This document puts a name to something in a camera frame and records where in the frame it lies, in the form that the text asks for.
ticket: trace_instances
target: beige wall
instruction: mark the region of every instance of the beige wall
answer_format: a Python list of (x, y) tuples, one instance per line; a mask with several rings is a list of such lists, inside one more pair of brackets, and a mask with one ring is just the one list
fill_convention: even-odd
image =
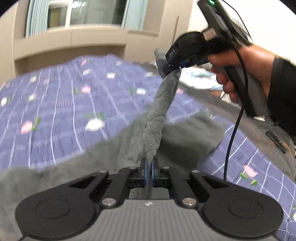
[(109, 32), (99, 25), (93, 29), (81, 25), (53, 29), (25, 39), (29, 3), (30, 0), (20, 0), (0, 18), (0, 84), (27, 71), (85, 54), (114, 53), (129, 61), (153, 61), (156, 47), (167, 51), (173, 41), (187, 31), (192, 8), (192, 0), (182, 0), (182, 3), (149, 0), (144, 31), (110, 29)]
[(18, 74), (24, 74), (34, 70), (38, 70), (45, 66), (52, 66), (65, 63), (81, 55), (103, 56), (109, 53), (113, 53), (118, 57), (123, 58), (124, 47), (92, 46), (56, 50), (17, 60), (15, 62), (15, 67)]
[(166, 0), (159, 36), (159, 47), (164, 51), (188, 31), (191, 9), (192, 0)]
[(159, 33), (161, 28), (161, 20), (163, 18), (163, 9), (165, 0), (149, 0), (145, 14), (145, 22), (143, 29)]
[(13, 28), (16, 5), (0, 17), (0, 85), (15, 78)]
[(14, 39), (21, 39), (26, 36), (27, 15), (30, 0), (19, 0), (15, 15)]

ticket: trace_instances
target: hand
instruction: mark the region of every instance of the hand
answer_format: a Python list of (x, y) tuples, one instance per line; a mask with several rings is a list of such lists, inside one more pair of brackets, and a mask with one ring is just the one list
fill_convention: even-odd
[[(268, 98), (272, 67), (277, 56), (256, 45), (241, 47), (239, 52), (245, 62), (247, 71), (261, 83), (263, 91)], [(216, 66), (241, 65), (234, 50), (209, 55), (208, 60), (212, 65)], [(238, 99), (234, 93), (233, 83), (228, 80), (226, 75), (219, 73), (215, 67), (212, 68), (212, 72), (217, 74), (217, 82), (223, 85), (223, 90), (229, 94), (231, 101), (237, 103)]]

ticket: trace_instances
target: finger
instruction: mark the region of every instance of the finger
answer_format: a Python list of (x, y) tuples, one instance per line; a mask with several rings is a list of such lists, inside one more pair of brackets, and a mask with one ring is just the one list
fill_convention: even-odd
[(228, 78), (226, 75), (218, 73), (216, 76), (216, 80), (219, 84), (224, 85), (228, 82)]
[(228, 81), (226, 84), (223, 85), (223, 90), (225, 93), (230, 94), (234, 92), (234, 85), (231, 81)]
[(219, 73), (218, 70), (217, 70), (215, 67), (212, 67), (212, 68), (211, 68), (211, 71), (212, 71), (213, 73), (215, 73), (215, 74)]
[(217, 66), (237, 66), (240, 65), (239, 59), (234, 50), (229, 50), (219, 54), (209, 55), (208, 60)]
[(230, 93), (229, 97), (233, 103), (236, 103), (236, 104), (238, 103), (237, 95), (235, 93)]

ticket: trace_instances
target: gray towel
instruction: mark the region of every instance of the gray towel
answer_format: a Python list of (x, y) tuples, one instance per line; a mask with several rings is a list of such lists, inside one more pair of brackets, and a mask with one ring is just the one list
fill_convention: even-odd
[[(83, 155), (56, 167), (42, 171), (18, 168), (0, 173), (0, 240), (16, 241), (22, 236), (14, 217), (15, 208), (34, 193), (100, 169), (116, 173), (121, 168), (137, 165), (146, 156), (151, 159), (156, 155), (160, 165), (178, 167), (182, 171), (195, 168), (198, 161), (221, 142), (225, 128), (213, 122), (207, 112), (199, 112), (177, 124), (163, 125), (179, 76), (179, 70), (169, 74), (149, 113), (140, 116), (117, 137), (100, 142)], [(137, 190), (132, 195), (141, 198), (141, 192)], [(163, 190), (152, 193), (152, 198), (162, 197)]]

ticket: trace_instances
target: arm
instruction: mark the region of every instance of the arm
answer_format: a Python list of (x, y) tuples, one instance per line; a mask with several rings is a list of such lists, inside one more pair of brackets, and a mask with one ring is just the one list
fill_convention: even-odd
[(296, 66), (287, 60), (274, 60), (268, 107), (279, 124), (296, 136)]

